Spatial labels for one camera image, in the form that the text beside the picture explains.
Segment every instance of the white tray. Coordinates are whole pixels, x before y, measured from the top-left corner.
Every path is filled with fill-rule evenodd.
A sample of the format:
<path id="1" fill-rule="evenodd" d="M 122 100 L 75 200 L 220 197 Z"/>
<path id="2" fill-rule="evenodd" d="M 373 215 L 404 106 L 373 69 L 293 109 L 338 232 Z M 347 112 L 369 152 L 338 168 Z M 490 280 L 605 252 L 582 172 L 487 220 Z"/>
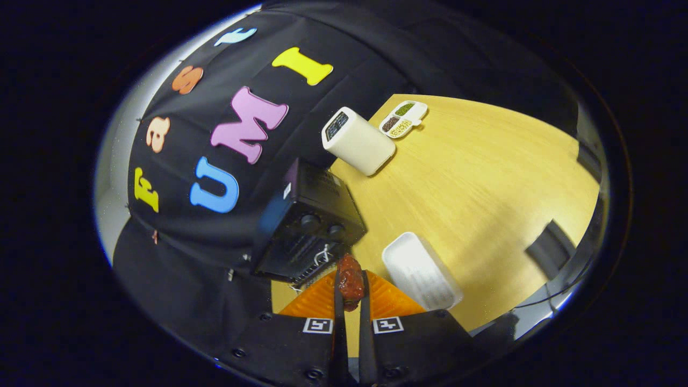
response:
<path id="1" fill-rule="evenodd" d="M 426 311 L 451 309 L 464 297 L 430 244 L 412 232 L 385 247 L 383 262 L 394 285 Z"/>
<path id="2" fill-rule="evenodd" d="M 407 103 L 413 103 L 413 106 L 411 109 L 409 109 L 406 113 L 403 115 L 399 116 L 397 115 L 396 111 L 401 108 L 402 106 L 406 105 Z M 378 125 L 378 129 L 380 132 L 384 133 L 387 137 L 390 138 L 400 138 L 403 136 L 406 136 L 406 133 L 411 130 L 412 127 L 414 126 L 419 126 L 421 121 L 421 118 L 427 113 L 428 111 L 428 105 L 418 102 L 418 101 L 403 101 L 399 105 L 397 105 L 392 111 L 385 117 L 384 120 Z M 397 118 L 398 121 L 389 128 L 388 131 L 385 132 L 383 127 L 387 123 L 387 121 L 390 118 Z"/>

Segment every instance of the light wood tabletop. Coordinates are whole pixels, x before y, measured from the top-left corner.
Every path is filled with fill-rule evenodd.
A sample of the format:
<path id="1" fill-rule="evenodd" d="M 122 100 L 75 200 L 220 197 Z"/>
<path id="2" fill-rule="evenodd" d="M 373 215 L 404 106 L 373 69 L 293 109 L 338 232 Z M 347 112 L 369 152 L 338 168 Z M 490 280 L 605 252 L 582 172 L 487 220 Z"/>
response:
<path id="1" fill-rule="evenodd" d="M 424 238 L 464 293 L 450 313 L 470 331 L 510 311 L 546 282 L 524 250 L 555 220 L 575 245 L 599 192 L 576 161 L 578 142 L 508 109 L 439 96 L 394 94 L 369 120 L 377 127 L 405 101 L 428 105 L 422 124 L 394 140 L 373 176 L 342 160 L 344 180 L 368 233 L 353 247 L 365 270 L 390 280 L 383 249 L 406 231 Z M 296 293 L 273 282 L 273 310 Z M 347 313 L 350 357 L 358 356 L 359 309 Z"/>

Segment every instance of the orange gripper pad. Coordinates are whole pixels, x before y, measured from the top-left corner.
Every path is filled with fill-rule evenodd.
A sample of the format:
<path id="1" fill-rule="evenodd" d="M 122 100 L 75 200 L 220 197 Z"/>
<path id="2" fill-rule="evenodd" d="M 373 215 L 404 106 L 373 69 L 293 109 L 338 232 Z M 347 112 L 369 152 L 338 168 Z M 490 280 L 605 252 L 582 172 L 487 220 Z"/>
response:
<path id="1" fill-rule="evenodd" d="M 334 319 L 334 277 L 333 271 L 317 280 L 285 306 L 280 315 L 294 317 L 315 317 Z"/>
<path id="2" fill-rule="evenodd" d="M 389 283 L 385 278 L 377 276 L 368 270 L 368 287 L 370 292 L 370 318 L 408 316 L 424 313 L 426 310 L 404 294 L 399 288 Z"/>

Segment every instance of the light blue letter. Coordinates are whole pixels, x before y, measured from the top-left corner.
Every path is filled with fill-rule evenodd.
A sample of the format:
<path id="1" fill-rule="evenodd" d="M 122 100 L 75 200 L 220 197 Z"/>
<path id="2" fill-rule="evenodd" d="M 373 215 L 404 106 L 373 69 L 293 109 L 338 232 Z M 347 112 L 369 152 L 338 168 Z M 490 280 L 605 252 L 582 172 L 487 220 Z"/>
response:
<path id="1" fill-rule="evenodd" d="M 216 196 L 210 192 L 204 191 L 201 189 L 201 186 L 195 182 L 191 187 L 191 194 L 189 194 L 191 204 L 202 205 L 207 209 L 219 213 L 228 213 L 232 211 L 237 204 L 237 200 L 239 200 L 239 183 L 237 179 L 222 169 L 208 164 L 208 159 L 201 157 L 196 165 L 196 177 L 202 178 L 204 176 L 208 176 L 222 183 L 225 186 L 226 192 L 224 196 Z"/>
<path id="2" fill-rule="evenodd" d="M 239 43 L 257 31 L 256 28 L 251 28 L 246 32 L 239 32 L 241 30 L 243 30 L 243 28 L 237 28 L 232 32 L 227 32 L 226 34 L 222 35 L 222 37 L 215 42 L 215 47 L 221 45 L 222 43 Z"/>

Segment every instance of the meat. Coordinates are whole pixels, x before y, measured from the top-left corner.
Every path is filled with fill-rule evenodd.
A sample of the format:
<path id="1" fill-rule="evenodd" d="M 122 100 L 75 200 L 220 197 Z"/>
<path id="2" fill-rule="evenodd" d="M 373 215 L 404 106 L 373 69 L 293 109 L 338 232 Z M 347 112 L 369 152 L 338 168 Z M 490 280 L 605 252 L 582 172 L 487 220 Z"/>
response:
<path id="1" fill-rule="evenodd" d="M 344 310 L 351 312 L 358 307 L 358 302 L 363 298 L 365 291 L 363 288 L 363 271 L 351 254 L 345 254 L 339 262 L 339 283 L 337 288 L 344 299 Z"/>

